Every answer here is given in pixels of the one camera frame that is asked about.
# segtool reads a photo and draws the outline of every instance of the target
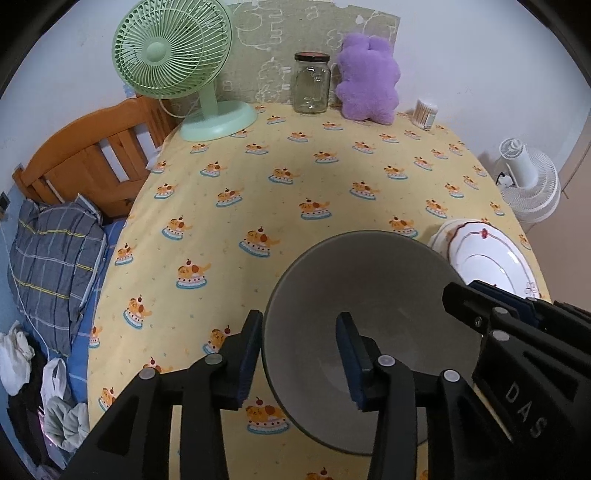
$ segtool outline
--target white wall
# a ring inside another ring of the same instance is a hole
[[[338,5],[347,0],[335,0]],[[70,121],[125,99],[111,39],[135,0],[80,0],[33,47],[0,99],[0,190]],[[518,136],[561,167],[591,89],[560,42],[517,0],[350,0],[401,17],[400,108],[419,96],[485,163]]]

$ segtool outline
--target cotton swab container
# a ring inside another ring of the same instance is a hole
[[[414,109],[413,116],[411,117],[411,122],[417,127],[429,131],[433,126],[433,122],[435,121],[435,116],[437,115],[438,111],[437,105],[434,103],[419,99],[417,100],[417,106]]]

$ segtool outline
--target wallpaper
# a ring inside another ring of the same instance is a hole
[[[340,75],[334,65],[345,34],[360,32],[396,40],[400,18],[355,7],[337,7],[324,0],[259,0],[230,5],[232,50],[216,79],[219,100],[245,102],[291,101],[294,53],[321,51],[331,56],[330,103],[338,103],[334,90]],[[186,113],[197,95],[173,104]]]

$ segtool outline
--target fan base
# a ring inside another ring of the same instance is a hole
[[[256,120],[254,108],[238,100],[219,102],[217,109],[218,114],[210,118],[204,118],[201,110],[189,115],[181,125],[181,138],[190,142],[215,140],[235,134]]]

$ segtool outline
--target purple plush toy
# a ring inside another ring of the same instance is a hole
[[[351,33],[345,37],[337,64],[343,81],[336,94],[343,102],[343,116],[350,120],[371,118],[384,125],[394,122],[399,103],[394,85],[400,80],[400,68],[388,41]]]

